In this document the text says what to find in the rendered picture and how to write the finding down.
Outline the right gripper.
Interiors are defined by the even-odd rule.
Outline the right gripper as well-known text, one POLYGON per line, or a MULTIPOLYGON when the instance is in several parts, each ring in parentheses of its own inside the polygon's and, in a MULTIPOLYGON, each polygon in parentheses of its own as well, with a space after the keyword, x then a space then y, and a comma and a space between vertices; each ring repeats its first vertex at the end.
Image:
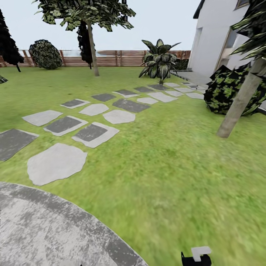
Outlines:
POLYGON ((182 255, 182 263, 183 266, 211 266, 212 262, 210 257, 206 254, 206 255, 201 255, 201 261, 199 262, 195 262, 195 260, 193 259, 193 257, 184 257, 183 252, 181 252, 182 255))

